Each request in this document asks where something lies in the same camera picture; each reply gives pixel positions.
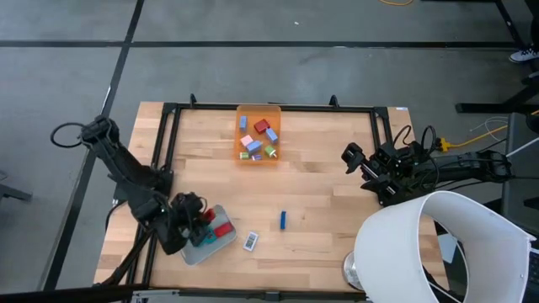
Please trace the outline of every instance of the yellow cable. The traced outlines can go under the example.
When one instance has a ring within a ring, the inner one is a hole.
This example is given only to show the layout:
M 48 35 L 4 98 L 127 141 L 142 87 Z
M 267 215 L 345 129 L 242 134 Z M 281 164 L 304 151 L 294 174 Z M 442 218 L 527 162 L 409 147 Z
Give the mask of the yellow cable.
M 405 3 L 392 3 L 392 2 L 389 2 L 389 1 L 386 1 L 386 0 L 378 0 L 378 1 L 380 1 L 381 3 L 388 4 L 388 5 L 393 5 L 393 6 L 407 6 L 410 3 L 412 3 L 414 0 L 408 0 Z
M 534 111 L 534 112 L 531 113 L 531 114 L 539 114 L 539 110 L 536 110 L 536 111 Z M 475 138 L 473 138 L 473 139 L 470 139 L 470 140 L 468 140 L 468 141 L 466 141 L 466 142 L 464 142 L 464 143 L 461 143 L 461 144 L 451 144 L 450 142 L 447 142 L 445 138 L 440 138 L 441 150 L 442 150 L 443 152 L 447 152 L 447 150 L 450 149 L 450 148 L 457 148 L 457 147 L 463 147 L 463 146 L 466 146 L 466 145 L 468 145 L 468 144 L 470 144 L 470 143 L 473 143 L 473 142 L 475 142 L 475 141 L 477 141 L 477 140 L 483 139 L 484 137 L 486 137 L 486 136 L 488 136 L 488 135 L 491 135 L 491 134 L 493 134 L 493 133 L 495 133 L 495 132 L 497 132 L 497 131 L 500 131 L 500 130 L 504 130 L 504 129 L 506 129 L 506 128 L 507 128 L 507 125 L 501 126 L 501 127 L 497 128 L 497 129 L 495 129 L 495 130 L 491 130 L 491 131 L 489 131 L 489 132 L 487 132 L 487 133 L 485 133 L 485 134 L 482 134 L 482 135 L 480 135 L 480 136 L 477 136 L 477 137 L 475 137 Z
M 480 135 L 480 136 L 477 136 L 477 137 L 475 137 L 475 138 L 473 138 L 473 139 L 470 139 L 470 140 L 468 140 L 468 141 L 466 141 L 466 142 L 464 142 L 464 143 L 461 143 L 461 144 L 451 144 L 451 143 L 450 143 L 450 144 L 449 144 L 449 147 L 463 147 L 463 146 L 466 146 L 466 145 L 468 145 L 468 144 L 470 144 L 470 143 L 473 143 L 473 142 L 475 142 L 475 141 L 477 141 L 477 140 L 479 140 L 479 139 L 483 139 L 484 137 L 486 137 L 486 136 L 488 136 L 488 135 L 490 135 L 490 134 L 493 134 L 493 133 L 495 133 L 496 131 L 504 130 L 504 129 L 506 129 L 506 128 L 507 128 L 507 125 L 504 125 L 504 126 L 501 126 L 501 127 L 497 128 L 497 129 L 495 129 L 495 130 L 491 130 L 491 131 L 489 131 L 488 133 L 484 133 L 484 134 L 482 134 L 482 135 Z

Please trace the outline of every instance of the gray tray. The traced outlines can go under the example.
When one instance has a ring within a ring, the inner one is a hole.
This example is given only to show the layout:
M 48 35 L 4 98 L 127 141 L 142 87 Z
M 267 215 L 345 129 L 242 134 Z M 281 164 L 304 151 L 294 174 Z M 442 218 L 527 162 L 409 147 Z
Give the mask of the gray tray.
M 210 223 L 210 227 L 212 229 L 215 229 L 227 222 L 230 222 L 232 224 L 230 219 L 228 219 L 227 213 L 222 208 L 222 206 L 215 205 L 213 207 L 213 210 L 216 213 L 216 218 Z M 234 225 L 232 224 L 232 231 L 230 231 L 223 237 L 217 238 L 217 240 L 215 240 L 213 243 L 203 244 L 201 246 L 194 247 L 193 244 L 191 244 L 191 241 L 187 241 L 187 245 L 185 245 L 185 247 L 179 251 L 179 254 L 182 255 L 187 265 L 196 265 L 206 260 L 209 256 L 211 256 L 219 249 L 225 247 L 230 242 L 234 241 L 234 239 L 236 239 L 236 227 L 234 227 Z

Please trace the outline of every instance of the red block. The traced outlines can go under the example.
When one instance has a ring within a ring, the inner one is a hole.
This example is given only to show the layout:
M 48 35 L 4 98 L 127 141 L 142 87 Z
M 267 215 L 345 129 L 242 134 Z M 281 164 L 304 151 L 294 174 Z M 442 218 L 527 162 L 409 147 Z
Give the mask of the red block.
M 227 222 L 227 223 L 217 227 L 216 229 L 214 229 L 213 232 L 215 232 L 216 236 L 219 238 L 219 237 L 225 236 L 227 233 L 229 233 L 233 229 L 234 229 L 234 227 L 232 226 L 232 223 Z
M 202 215 L 202 219 L 206 222 L 212 222 L 213 219 L 216 218 L 216 212 L 213 209 L 207 210 L 204 215 Z
M 266 119 L 262 119 L 259 122 L 254 124 L 254 129 L 260 134 L 265 132 L 267 129 L 269 129 L 270 123 L 266 121 Z

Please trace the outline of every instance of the pink block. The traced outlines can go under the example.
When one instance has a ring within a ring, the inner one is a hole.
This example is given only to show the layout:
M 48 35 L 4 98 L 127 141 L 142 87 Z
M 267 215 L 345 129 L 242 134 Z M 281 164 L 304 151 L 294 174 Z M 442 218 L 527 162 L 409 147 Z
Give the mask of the pink block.
M 240 141 L 242 142 L 243 147 L 247 147 L 247 145 L 249 145 L 249 143 L 253 142 L 253 138 L 251 138 L 251 136 L 249 136 L 249 135 L 246 135 Z

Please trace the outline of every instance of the wooden tabletop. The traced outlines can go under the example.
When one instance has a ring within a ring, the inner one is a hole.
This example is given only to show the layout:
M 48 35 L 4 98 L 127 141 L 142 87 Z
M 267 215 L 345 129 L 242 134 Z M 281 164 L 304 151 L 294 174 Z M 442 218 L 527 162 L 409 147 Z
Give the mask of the wooden tabletop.
M 129 150 L 143 164 L 151 161 L 162 107 L 163 103 L 155 102 L 140 105 Z M 393 135 L 411 124 L 406 109 L 388 111 Z M 231 110 L 182 110 L 172 193 L 193 191 L 205 197 L 209 206 L 222 205 L 237 229 L 237 239 L 195 266 L 186 265 L 178 253 L 165 255 L 157 245 L 151 286 L 354 292 L 344 282 L 343 260 L 352 251 L 362 222 L 380 206 L 373 193 L 360 189 L 364 181 L 359 172 L 344 173 L 340 156 L 352 141 L 366 155 L 374 152 L 368 114 L 282 112 L 277 167 L 235 163 L 235 118 Z M 379 128 L 383 134 L 381 122 Z M 287 214 L 284 231 L 280 230 L 282 210 Z M 243 249 L 249 231 L 259 234 L 252 252 Z M 121 206 L 110 218 L 96 282 L 112 274 L 131 249 L 135 233 L 129 208 Z M 429 218 L 421 220 L 419 242 L 424 266 L 447 287 Z M 145 260 L 143 251 L 138 282 Z

